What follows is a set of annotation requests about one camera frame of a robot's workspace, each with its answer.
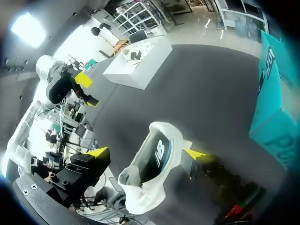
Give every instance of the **robotic arm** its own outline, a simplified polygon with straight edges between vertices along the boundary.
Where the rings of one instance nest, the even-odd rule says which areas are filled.
[[[54,109],[56,105],[71,93],[71,90],[79,98],[83,99],[85,103],[98,104],[98,101],[92,96],[84,94],[69,70],[70,66],[48,55],[42,56],[37,61],[36,72],[40,78],[38,91],[14,134],[9,139],[6,152],[7,156],[26,173],[31,172],[32,155],[25,148],[24,142],[29,136],[30,128],[36,115],[41,115],[40,118],[43,119],[46,116],[46,112]]]

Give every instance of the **white robotic arm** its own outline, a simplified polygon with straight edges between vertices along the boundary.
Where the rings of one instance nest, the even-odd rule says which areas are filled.
[[[49,86],[53,86],[60,79],[59,67],[64,66],[65,63],[55,60],[53,57],[45,55],[42,56],[36,65],[36,71],[40,78],[33,102],[30,104],[28,110],[22,117],[14,134],[7,143],[6,159],[11,159],[26,173],[31,172],[31,153],[24,147],[24,142],[29,136],[30,128],[33,124],[36,115],[43,114],[53,109],[57,104],[54,104],[47,97],[46,92]]]

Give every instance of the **white display stand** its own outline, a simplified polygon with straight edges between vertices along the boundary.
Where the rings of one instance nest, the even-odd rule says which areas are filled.
[[[172,46],[165,36],[152,37],[140,42],[149,42],[154,46],[137,66],[130,65],[122,54],[117,55],[103,73],[108,80],[113,83],[142,90],[147,87],[155,73],[172,51]]]

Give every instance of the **shiny floor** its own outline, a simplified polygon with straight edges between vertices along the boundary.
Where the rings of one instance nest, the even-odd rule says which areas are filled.
[[[261,44],[259,42],[238,37],[235,29],[224,30],[217,26],[211,12],[203,6],[192,7],[192,13],[175,16],[179,24],[168,33],[172,45],[213,45],[234,49],[260,58]]]

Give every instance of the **screw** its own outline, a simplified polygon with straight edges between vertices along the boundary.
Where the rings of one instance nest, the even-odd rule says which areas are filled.
[[[37,189],[37,185],[36,185],[36,184],[32,184],[32,185],[31,185],[31,189],[32,189],[32,190]]]
[[[64,180],[64,181],[62,182],[62,185],[63,185],[65,188],[67,188],[67,187],[70,185],[70,182],[69,182],[68,180]]]
[[[23,195],[28,195],[29,194],[29,191],[28,190],[23,190]]]

